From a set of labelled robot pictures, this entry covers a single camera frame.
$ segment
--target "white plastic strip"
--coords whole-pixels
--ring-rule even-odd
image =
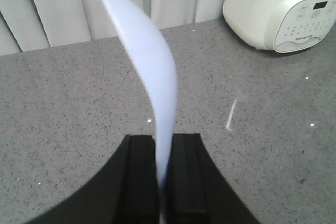
[[[166,178],[177,109],[177,74],[171,51],[147,15],[129,0],[103,0],[119,38],[151,99],[156,122],[156,167]]]

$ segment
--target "curtain fold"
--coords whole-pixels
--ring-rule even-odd
[[[31,0],[0,0],[0,12],[22,51],[49,47]]]
[[[224,0],[131,0],[159,28],[222,16]],[[101,0],[0,0],[0,55],[116,36]]]

